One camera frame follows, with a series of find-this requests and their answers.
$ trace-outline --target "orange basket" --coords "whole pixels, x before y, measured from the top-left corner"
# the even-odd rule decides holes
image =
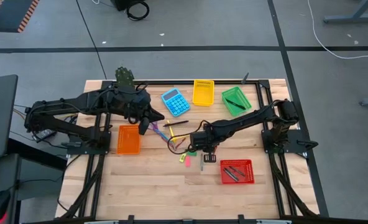
[[[120,125],[116,153],[120,155],[134,155],[140,153],[140,134],[138,125]]]
[[[211,106],[214,102],[214,81],[194,80],[192,102],[196,106]]]

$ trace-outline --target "desk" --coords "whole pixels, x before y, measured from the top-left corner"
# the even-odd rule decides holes
[[[85,91],[100,89],[102,82],[88,80]],[[269,80],[269,83],[273,100],[289,98],[284,79]],[[190,121],[173,127],[175,134],[184,134],[194,131],[202,119],[210,122],[232,119],[221,100],[221,92],[233,86],[238,85],[215,85],[214,105],[211,107],[192,104],[193,85],[163,85],[159,81],[149,85],[147,91],[151,94],[152,107],[165,115],[165,119],[171,122],[186,119]],[[160,97],[174,87],[191,104],[190,111],[178,118],[168,112]],[[241,88],[252,104],[252,110],[259,109],[256,87],[242,85]],[[263,95],[267,104],[267,97],[265,93]],[[164,121],[159,122],[160,129],[169,134],[168,128],[164,129],[162,123]],[[77,124],[92,126],[94,116],[80,114]],[[237,132],[222,142],[216,151],[218,161],[251,159],[255,175],[253,185],[221,185],[219,162],[205,163],[203,171],[200,171],[200,153],[191,158],[191,167],[185,167],[178,161],[179,156],[169,152],[166,143],[150,130],[141,137],[139,155],[117,155],[119,125],[127,124],[127,121],[121,116],[112,115],[111,124],[110,152],[105,157],[97,220],[127,220],[129,215],[135,215],[136,220],[237,219],[239,214],[243,214],[245,218],[278,218],[269,159],[264,152],[260,135],[261,124]],[[286,160],[294,190],[312,211],[318,213],[306,160],[296,154],[287,154]],[[69,207],[82,190],[87,161],[88,156],[81,156],[65,172],[60,194],[62,205]],[[282,193],[282,196],[285,211],[288,213],[286,194]],[[90,214],[92,198],[90,192],[85,215]],[[56,217],[64,213],[58,207]]]

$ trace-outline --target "yellow basket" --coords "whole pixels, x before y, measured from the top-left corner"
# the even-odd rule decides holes
[[[194,80],[192,102],[197,106],[211,106],[214,102],[214,81]]]

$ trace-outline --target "blue calculator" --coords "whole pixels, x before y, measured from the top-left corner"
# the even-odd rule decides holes
[[[180,116],[190,109],[190,105],[177,88],[164,93],[162,100],[174,117]]]

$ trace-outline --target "gray floor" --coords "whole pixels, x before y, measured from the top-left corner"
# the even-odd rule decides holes
[[[264,0],[148,0],[151,13],[141,22],[91,0],[79,2],[98,47],[278,46]],[[368,46],[368,24],[322,22],[324,15],[350,14],[358,3],[311,0],[316,31],[325,45]],[[274,0],[274,4],[287,46],[318,45],[305,0]],[[0,48],[52,47],[92,47],[75,0],[41,0],[23,33],[0,33]],[[315,154],[329,214],[368,219],[368,108],[357,104],[368,97],[368,58],[341,60],[327,52],[288,54],[310,136],[320,143]],[[100,57],[108,78],[119,66],[131,68],[137,78],[242,78],[246,72],[249,78],[286,78],[280,52],[103,52]],[[0,54],[0,76],[12,73],[19,75],[16,103],[20,105],[74,97],[83,91],[85,80],[103,79],[95,53]],[[16,115],[12,130],[27,136]],[[11,137],[55,154],[65,153]],[[59,134],[53,142],[65,140]],[[61,175],[30,162],[22,170],[23,179]],[[21,221],[52,219],[59,188],[59,183],[23,186],[21,198],[27,198],[28,191],[42,197],[23,202]]]

